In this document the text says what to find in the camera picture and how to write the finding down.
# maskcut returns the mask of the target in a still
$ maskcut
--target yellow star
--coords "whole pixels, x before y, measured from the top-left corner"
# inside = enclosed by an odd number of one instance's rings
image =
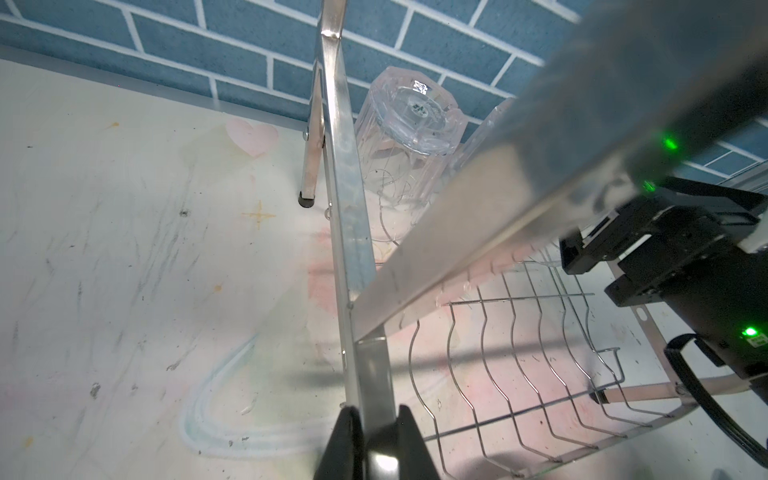
[[[261,200],[259,200],[259,208],[256,212],[252,213],[245,213],[243,212],[243,215],[245,217],[255,218],[256,219],[256,228],[257,230],[261,230],[261,220],[266,220],[267,218],[274,218],[276,215],[272,214],[262,214],[261,213]]]

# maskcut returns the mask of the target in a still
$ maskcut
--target backsplash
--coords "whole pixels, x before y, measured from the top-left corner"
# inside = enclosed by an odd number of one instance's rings
[[[464,140],[519,94],[591,0],[349,0],[353,111],[394,65],[420,70],[470,117]],[[0,0],[0,44],[306,120],[322,0]],[[686,162],[720,183],[768,158],[768,121]]]

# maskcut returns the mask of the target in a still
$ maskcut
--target green light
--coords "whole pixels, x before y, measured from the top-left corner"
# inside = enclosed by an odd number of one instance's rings
[[[672,138],[670,137],[664,137],[664,146],[668,150],[672,150],[672,151],[675,151],[678,149],[677,142],[672,140]]]

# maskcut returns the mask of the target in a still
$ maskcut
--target dish rack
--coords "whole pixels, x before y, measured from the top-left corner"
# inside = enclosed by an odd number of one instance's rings
[[[618,348],[590,332],[601,293],[564,275],[549,242],[762,113],[744,74],[768,45],[754,9],[596,2],[377,266],[341,48],[346,0],[323,2],[299,203],[314,204],[324,157],[346,407],[315,478],[530,478],[697,407],[645,306],[630,308],[667,381],[623,385]],[[682,147],[664,150],[670,136]],[[748,388],[735,375],[702,383],[715,395]],[[678,406],[637,404],[652,399]],[[446,418],[444,402],[463,409]]]

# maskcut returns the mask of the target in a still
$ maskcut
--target pink heart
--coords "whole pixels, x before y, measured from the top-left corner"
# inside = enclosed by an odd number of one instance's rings
[[[254,127],[242,118],[231,118],[227,122],[227,134],[235,145],[254,158],[272,150],[280,137],[272,125],[258,124]]]

